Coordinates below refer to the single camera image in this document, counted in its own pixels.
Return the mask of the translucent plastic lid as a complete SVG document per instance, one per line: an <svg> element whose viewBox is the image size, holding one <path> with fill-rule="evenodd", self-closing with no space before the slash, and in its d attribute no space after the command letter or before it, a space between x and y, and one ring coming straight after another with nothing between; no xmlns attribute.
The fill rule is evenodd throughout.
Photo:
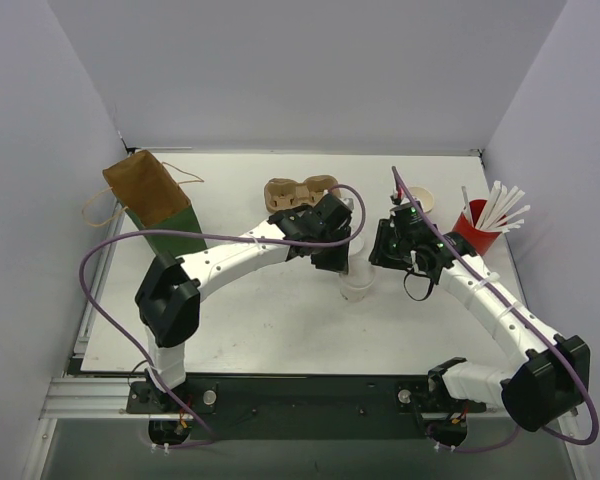
<svg viewBox="0 0 600 480"><path fill-rule="evenodd" d="M342 280L352 284L373 284L375 280L375 269L365 259L352 259L349 261L348 273L339 275L339 282Z"/></svg>
<svg viewBox="0 0 600 480"><path fill-rule="evenodd" d="M348 255L350 257L361 254L365 248L365 239L362 235L357 236L349 243Z"/></svg>

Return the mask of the white paper cup with text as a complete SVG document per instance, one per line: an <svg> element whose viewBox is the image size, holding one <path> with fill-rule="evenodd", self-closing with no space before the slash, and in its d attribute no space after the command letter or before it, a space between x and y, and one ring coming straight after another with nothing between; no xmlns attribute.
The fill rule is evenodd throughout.
<svg viewBox="0 0 600 480"><path fill-rule="evenodd" d="M339 283L339 291L341 296L349 302L359 302L368 294L372 283L352 284L342 280Z"/></svg>

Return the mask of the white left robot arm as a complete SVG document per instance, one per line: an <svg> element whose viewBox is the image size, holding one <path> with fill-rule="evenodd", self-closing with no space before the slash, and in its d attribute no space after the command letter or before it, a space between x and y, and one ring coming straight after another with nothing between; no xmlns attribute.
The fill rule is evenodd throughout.
<svg viewBox="0 0 600 480"><path fill-rule="evenodd" d="M199 328L201 303L217 290L298 257L318 270L346 273L352 216L350 204L327 193L314 206L271 214L231 242L156 255L135 295L148 338L150 400L167 412L184 402L185 342Z"/></svg>

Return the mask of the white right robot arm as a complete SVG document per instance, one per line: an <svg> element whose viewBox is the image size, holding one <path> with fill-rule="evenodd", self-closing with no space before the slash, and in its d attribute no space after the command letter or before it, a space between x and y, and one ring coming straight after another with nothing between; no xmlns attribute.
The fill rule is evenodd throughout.
<svg viewBox="0 0 600 480"><path fill-rule="evenodd" d="M369 260L445 290L504 352L506 369L463 359L432 369L446 396L499 406L530 432L589 401L588 345L540 321L459 233L441 234L415 205L404 203L380 220Z"/></svg>

